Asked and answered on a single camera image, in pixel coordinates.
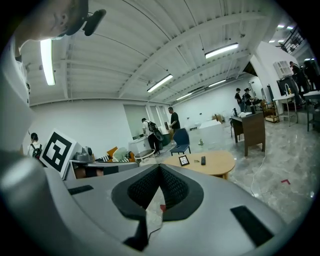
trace metal railing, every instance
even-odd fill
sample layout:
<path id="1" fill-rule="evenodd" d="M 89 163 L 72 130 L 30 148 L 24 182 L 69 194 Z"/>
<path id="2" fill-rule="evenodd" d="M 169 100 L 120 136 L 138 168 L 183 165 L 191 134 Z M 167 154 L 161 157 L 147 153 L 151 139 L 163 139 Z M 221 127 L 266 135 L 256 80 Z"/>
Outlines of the metal railing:
<path id="1" fill-rule="evenodd" d="M 291 54 L 294 52 L 299 45 L 302 44 L 302 42 L 306 38 L 302 35 L 300 29 L 296 26 L 294 30 L 292 30 L 291 35 L 288 37 L 288 39 L 280 46 L 282 50 L 287 52 L 288 54 Z"/>

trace blue chair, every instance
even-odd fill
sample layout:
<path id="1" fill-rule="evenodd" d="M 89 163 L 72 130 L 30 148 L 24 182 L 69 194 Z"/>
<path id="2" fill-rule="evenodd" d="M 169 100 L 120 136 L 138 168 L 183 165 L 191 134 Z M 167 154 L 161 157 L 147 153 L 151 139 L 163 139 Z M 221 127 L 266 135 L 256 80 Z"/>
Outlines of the blue chair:
<path id="1" fill-rule="evenodd" d="M 173 153 L 178 153 L 178 155 L 184 153 L 188 148 L 191 154 L 189 135 L 185 128 L 177 130 L 173 135 L 173 140 L 176 142 L 176 146 L 170 150 L 171 156 L 173 156 Z"/>

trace wooden desk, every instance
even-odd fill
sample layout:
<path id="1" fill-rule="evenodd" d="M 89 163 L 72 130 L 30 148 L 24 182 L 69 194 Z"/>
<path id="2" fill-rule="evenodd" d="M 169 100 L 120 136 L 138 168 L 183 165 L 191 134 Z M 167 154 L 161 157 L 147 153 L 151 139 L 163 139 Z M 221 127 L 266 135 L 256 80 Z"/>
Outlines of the wooden desk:
<path id="1" fill-rule="evenodd" d="M 230 172 L 236 164 L 233 155 L 225 150 L 187 154 L 186 157 L 190 164 L 185 166 L 181 166 L 179 157 L 182 157 L 182 155 L 170 156 L 163 163 L 207 175 L 217 176 L 224 178 L 225 180 L 228 179 L 228 172 Z M 201 157 L 205 157 L 205 165 L 201 165 Z"/>
<path id="2" fill-rule="evenodd" d="M 262 143 L 262 151 L 266 149 L 266 130 L 264 114 L 257 111 L 246 117 L 232 116 L 235 143 L 238 143 L 237 136 L 244 134 L 244 155 L 248 155 L 248 146 Z"/>

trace black mesh panel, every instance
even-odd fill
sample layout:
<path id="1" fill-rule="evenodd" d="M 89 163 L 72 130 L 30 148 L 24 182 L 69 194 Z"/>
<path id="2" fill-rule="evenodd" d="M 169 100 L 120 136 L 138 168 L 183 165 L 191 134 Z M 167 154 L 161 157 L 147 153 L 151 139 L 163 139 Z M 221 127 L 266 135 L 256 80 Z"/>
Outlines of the black mesh panel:
<path id="1" fill-rule="evenodd" d="M 161 168 L 160 188 L 163 192 L 165 207 L 171 207 L 183 201 L 189 192 L 187 184 L 172 173 Z"/>
<path id="2" fill-rule="evenodd" d="M 159 187 L 158 176 L 159 172 L 155 169 L 130 185 L 127 193 L 131 200 L 147 209 Z"/>

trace black and white marker board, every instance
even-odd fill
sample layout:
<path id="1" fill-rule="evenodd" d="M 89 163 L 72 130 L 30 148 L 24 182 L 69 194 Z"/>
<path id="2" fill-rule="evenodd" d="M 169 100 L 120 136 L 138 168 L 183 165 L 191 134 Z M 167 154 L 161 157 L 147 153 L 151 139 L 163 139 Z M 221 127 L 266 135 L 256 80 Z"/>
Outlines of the black and white marker board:
<path id="1" fill-rule="evenodd" d="M 76 152 L 81 152 L 82 147 L 72 138 L 57 129 L 51 132 L 40 160 L 48 167 L 57 170 L 64 178 L 69 160 Z"/>

